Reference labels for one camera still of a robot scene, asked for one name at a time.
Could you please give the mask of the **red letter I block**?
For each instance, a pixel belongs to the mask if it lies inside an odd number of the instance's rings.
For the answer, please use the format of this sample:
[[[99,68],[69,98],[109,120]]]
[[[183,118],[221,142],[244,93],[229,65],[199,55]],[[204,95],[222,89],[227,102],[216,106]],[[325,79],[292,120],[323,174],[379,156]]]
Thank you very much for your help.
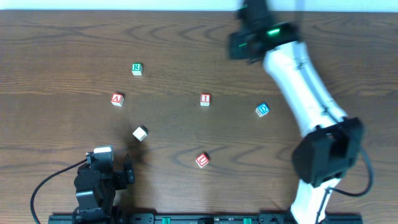
[[[200,105],[210,106],[210,103],[211,103],[211,95],[209,93],[202,93],[200,96]]]

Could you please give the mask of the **red letter A block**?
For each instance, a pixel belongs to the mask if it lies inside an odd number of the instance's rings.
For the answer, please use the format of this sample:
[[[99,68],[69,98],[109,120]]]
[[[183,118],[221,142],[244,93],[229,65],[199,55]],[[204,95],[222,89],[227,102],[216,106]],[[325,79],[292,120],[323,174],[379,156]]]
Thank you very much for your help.
[[[123,103],[124,103],[124,97],[123,97],[123,95],[122,95],[122,94],[119,94],[119,93],[114,93],[114,94],[112,94],[111,103],[112,103],[114,106],[122,106]]]

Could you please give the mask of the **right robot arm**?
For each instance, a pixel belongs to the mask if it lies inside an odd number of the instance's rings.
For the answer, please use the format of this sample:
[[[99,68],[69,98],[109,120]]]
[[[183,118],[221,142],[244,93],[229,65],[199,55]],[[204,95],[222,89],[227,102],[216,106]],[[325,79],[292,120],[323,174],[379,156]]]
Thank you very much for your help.
[[[299,182],[289,222],[362,223],[361,215],[327,214],[326,206],[358,159],[363,124],[349,118],[328,93],[297,28],[288,22],[261,29],[244,25],[228,43],[231,59],[262,61],[299,127],[302,140],[292,153]]]

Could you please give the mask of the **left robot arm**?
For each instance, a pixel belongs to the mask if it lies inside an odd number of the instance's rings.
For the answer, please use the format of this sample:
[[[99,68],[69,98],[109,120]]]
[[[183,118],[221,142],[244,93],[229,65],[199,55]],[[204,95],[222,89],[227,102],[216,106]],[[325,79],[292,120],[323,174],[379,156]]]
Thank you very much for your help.
[[[72,212],[72,223],[127,223],[125,214],[113,202],[116,191],[134,182],[128,154],[123,168],[114,170],[111,152],[89,152],[74,180],[78,207]]]

